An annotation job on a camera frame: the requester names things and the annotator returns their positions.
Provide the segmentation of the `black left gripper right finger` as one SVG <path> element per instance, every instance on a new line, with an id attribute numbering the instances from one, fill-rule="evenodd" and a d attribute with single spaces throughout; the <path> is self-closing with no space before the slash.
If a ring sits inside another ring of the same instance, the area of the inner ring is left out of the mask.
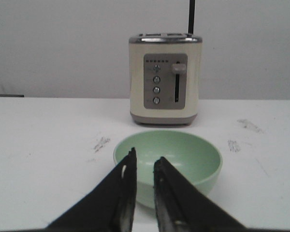
<path id="1" fill-rule="evenodd" d="M 161 232 L 243 232 L 246 227 L 198 191 L 169 161 L 154 164 L 154 201 Z"/>

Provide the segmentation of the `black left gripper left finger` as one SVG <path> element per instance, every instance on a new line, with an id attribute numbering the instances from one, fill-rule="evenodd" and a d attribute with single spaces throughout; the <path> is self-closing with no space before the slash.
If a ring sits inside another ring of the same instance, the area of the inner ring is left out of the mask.
<path id="1" fill-rule="evenodd" d="M 51 222 L 48 232 L 130 232 L 137 189 L 137 158 L 132 148 L 83 199 Z"/>

